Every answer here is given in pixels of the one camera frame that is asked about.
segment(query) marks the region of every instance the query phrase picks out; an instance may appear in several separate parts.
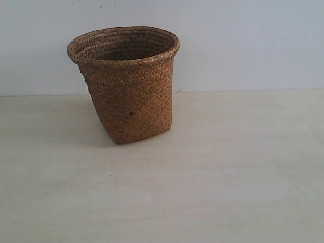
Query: brown basket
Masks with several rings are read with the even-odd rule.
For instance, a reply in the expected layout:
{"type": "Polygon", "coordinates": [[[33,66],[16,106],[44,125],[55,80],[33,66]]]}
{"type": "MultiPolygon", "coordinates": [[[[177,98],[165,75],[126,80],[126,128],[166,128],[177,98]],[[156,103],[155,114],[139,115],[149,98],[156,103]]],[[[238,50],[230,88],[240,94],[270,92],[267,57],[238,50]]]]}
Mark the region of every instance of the brown basket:
{"type": "Polygon", "coordinates": [[[96,30],[68,45],[99,120],[115,143],[170,129],[173,60],[179,47],[174,34],[140,26],[96,30]]]}

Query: woven texture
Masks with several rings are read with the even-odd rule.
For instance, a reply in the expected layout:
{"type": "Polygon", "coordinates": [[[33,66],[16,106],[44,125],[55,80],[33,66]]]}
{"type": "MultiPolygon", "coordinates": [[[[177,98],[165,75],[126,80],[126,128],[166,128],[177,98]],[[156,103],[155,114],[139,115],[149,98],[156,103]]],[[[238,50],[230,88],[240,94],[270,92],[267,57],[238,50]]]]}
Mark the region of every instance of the woven texture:
{"type": "Polygon", "coordinates": [[[96,30],[67,48],[85,78],[98,118],[117,144],[147,139],[172,123],[178,38],[153,27],[96,30]]]}

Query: white background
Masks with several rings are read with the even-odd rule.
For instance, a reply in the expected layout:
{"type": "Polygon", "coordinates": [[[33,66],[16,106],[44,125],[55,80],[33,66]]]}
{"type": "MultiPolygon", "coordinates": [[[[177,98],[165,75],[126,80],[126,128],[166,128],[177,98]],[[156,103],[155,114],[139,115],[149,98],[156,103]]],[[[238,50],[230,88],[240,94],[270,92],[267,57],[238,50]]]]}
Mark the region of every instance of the white background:
{"type": "Polygon", "coordinates": [[[130,25],[180,38],[174,91],[324,87],[322,0],[1,0],[0,95],[88,93],[68,43],[130,25]]]}

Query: basket rim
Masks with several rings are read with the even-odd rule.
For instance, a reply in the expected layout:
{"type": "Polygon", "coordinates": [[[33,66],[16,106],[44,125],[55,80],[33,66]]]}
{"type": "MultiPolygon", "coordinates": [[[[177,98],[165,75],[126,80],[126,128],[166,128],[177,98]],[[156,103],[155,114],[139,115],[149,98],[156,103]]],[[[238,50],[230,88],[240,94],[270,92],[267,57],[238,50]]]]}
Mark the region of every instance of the basket rim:
{"type": "Polygon", "coordinates": [[[105,29],[94,30],[85,34],[82,34],[72,40],[67,46],[67,53],[69,58],[79,66],[91,67],[91,68],[105,68],[105,69],[132,69],[139,68],[143,66],[150,66],[156,62],[160,62],[169,58],[174,57],[180,48],[179,38],[164,29],[151,27],[151,26],[125,26],[125,27],[111,27],[105,29]],[[97,34],[105,33],[108,30],[154,30],[163,33],[174,41],[174,45],[170,47],[167,51],[159,53],[154,56],[145,57],[141,59],[134,60],[98,60],[93,58],[82,57],[75,53],[75,48],[80,44],[84,43],[84,38],[91,37],[97,34]]]}

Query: woven basket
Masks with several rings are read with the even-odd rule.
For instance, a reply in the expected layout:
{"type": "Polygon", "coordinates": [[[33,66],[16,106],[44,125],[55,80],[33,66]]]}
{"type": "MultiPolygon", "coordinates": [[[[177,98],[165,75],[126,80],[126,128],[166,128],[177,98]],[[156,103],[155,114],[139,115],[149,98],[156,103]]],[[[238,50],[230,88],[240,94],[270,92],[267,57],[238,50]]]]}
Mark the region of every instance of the woven basket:
{"type": "Polygon", "coordinates": [[[140,26],[96,30],[68,45],[98,118],[115,143],[170,129],[173,60],[179,47],[174,34],[140,26]]]}

